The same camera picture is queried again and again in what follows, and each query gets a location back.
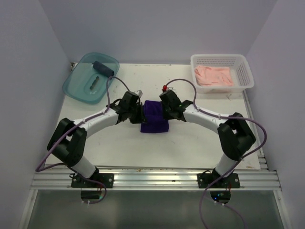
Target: purple cloth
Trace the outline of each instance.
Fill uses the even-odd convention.
[[[168,120],[163,119],[161,102],[146,100],[143,111],[147,122],[141,124],[142,133],[168,132]]]

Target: folded pink towel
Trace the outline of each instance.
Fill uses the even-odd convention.
[[[195,75],[199,85],[233,86],[229,67],[209,67],[198,65]]]

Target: white table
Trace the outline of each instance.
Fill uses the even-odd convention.
[[[160,101],[164,84],[175,78],[191,80],[189,65],[121,64],[117,77],[121,78],[131,91],[142,90],[141,101]],[[178,97],[193,100],[193,88],[186,82],[174,82]],[[117,80],[110,86],[111,102],[121,98],[125,87]],[[197,105],[222,114],[239,112],[247,117],[247,111],[240,94],[197,94]],[[89,116],[107,105],[104,96],[100,103],[89,105],[65,97],[59,120],[71,120]],[[86,141],[84,155],[97,166],[120,167],[172,167],[172,168],[214,168],[223,152],[219,137],[214,132],[192,123],[171,120],[170,130],[163,134],[143,134],[140,125],[129,121],[111,126],[94,134]],[[58,163],[51,155],[47,164]],[[239,169],[260,169],[257,154],[247,157]]]

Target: perforated laundry basket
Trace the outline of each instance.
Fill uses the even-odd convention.
[[[212,67],[230,67],[233,86],[200,86],[195,76],[198,65]],[[253,76],[246,58],[231,54],[197,54],[191,56],[193,83],[198,93],[240,93],[254,86]]]

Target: teal basket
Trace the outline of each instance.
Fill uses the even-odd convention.
[[[87,104],[97,104],[103,98],[108,77],[93,68],[95,61],[112,69],[114,76],[119,71],[120,64],[116,59],[98,52],[88,53],[83,56],[62,86],[67,96]]]

